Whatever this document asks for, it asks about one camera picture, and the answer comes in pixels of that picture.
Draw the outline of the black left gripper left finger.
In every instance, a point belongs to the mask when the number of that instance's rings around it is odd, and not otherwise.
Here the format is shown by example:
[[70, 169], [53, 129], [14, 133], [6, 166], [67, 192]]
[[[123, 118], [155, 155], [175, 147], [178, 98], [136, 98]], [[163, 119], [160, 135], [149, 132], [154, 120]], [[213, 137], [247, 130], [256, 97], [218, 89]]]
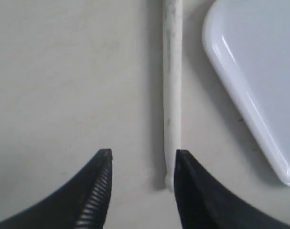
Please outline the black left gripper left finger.
[[0, 229], [102, 229], [112, 192], [113, 155], [100, 149], [66, 184], [0, 222]]

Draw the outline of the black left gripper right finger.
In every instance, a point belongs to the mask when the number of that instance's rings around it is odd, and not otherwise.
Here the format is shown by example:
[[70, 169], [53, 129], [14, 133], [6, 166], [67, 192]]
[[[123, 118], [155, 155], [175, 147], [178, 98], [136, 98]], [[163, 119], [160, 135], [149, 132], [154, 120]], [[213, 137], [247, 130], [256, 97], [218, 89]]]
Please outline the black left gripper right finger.
[[217, 181], [188, 150], [177, 150], [174, 194], [184, 229], [289, 229]]

